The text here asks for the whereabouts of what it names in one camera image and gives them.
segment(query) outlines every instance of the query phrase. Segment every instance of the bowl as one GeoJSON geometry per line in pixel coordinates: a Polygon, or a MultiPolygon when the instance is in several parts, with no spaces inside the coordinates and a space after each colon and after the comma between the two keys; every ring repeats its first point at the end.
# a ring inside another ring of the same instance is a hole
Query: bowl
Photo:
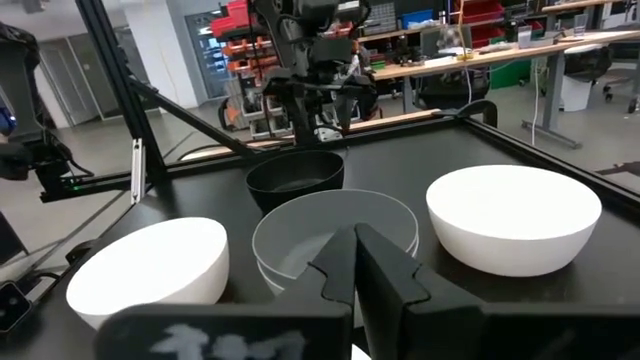
{"type": "MultiPolygon", "coordinates": [[[[402,202],[372,191],[331,190],[299,197],[260,221],[253,234],[253,252],[271,291],[278,295],[293,284],[343,226],[367,223],[415,257],[418,221],[402,202]]],[[[356,298],[354,324],[362,326],[356,298]]]]}
{"type": "Polygon", "coordinates": [[[170,220],[96,253],[71,279],[67,302],[99,329],[111,315],[134,305],[215,304],[228,275],[227,233],[220,223],[170,220]]]}
{"type": "Polygon", "coordinates": [[[268,160],[247,174],[249,192],[264,215],[297,197],[342,188],[344,160],[328,151],[303,151],[268,160]]]}
{"type": "Polygon", "coordinates": [[[580,252],[602,212],[598,196],[567,176],[533,167],[477,166],[437,179],[427,190],[442,246],[478,270],[537,276],[580,252]]]}

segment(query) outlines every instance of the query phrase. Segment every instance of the white label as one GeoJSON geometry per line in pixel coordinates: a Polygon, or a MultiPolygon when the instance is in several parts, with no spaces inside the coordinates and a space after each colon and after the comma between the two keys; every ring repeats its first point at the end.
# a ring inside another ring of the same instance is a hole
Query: white label
{"type": "Polygon", "coordinates": [[[350,10],[360,7],[360,0],[349,1],[338,5],[338,11],[350,10]]]}

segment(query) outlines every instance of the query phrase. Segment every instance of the wall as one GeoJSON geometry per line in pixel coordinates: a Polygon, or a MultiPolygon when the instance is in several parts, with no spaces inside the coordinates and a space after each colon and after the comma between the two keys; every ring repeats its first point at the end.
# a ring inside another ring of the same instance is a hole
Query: wall
{"type": "Polygon", "coordinates": [[[197,107],[199,103],[183,56],[181,39],[167,3],[163,0],[126,3],[124,12],[151,84],[180,106],[197,107]]]}

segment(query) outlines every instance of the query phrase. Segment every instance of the black bowl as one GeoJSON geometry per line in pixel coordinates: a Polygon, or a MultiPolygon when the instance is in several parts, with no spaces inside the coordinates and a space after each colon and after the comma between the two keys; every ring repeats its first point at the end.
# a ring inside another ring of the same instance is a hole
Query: black bowl
{"type": "Polygon", "coordinates": [[[268,160],[251,170],[247,187],[263,215],[297,197],[342,189],[344,160],[328,151],[303,151],[268,160]]]}

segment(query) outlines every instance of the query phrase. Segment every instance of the gray floor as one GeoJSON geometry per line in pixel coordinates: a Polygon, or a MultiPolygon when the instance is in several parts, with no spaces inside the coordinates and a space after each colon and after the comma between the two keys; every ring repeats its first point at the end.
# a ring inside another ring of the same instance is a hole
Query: gray floor
{"type": "MultiPolygon", "coordinates": [[[[591,95],[589,109],[575,113],[562,113],[559,130],[565,135],[583,142],[580,150],[571,150],[541,136],[536,137],[536,146],[590,170],[609,168],[614,163],[640,160],[640,114],[628,115],[629,101],[624,89],[616,91],[612,103],[606,104],[597,85],[591,95]]],[[[521,120],[531,120],[534,112],[534,88],[529,84],[523,88],[511,87],[491,91],[490,100],[498,104],[501,130],[530,142],[531,133],[520,126],[521,120]]],[[[219,126],[217,103],[211,102],[194,110],[196,115],[219,126]]],[[[381,101],[385,117],[402,114],[401,100],[381,101]]],[[[540,113],[544,99],[540,99],[540,113]]],[[[149,115],[153,131],[161,152],[167,162],[174,162],[184,152],[213,141],[168,114],[149,115]]],[[[246,140],[247,131],[235,133],[246,140]]],[[[73,129],[60,131],[61,139],[72,149],[78,163],[96,174],[128,170],[131,163],[131,138],[121,119],[89,123],[73,129]]],[[[615,181],[640,191],[640,179],[630,174],[611,177],[615,181]]],[[[32,265],[51,244],[65,239],[85,222],[93,213],[120,195],[109,192],[98,195],[42,204],[38,199],[40,184],[33,177],[26,182],[0,180],[0,209],[7,216],[16,232],[30,251],[49,246],[34,256],[15,260],[0,268],[0,279],[12,278],[32,265]]],[[[65,264],[64,254],[75,244],[99,236],[128,207],[128,194],[121,196],[97,219],[57,249],[39,267],[57,267],[65,264]]]]}

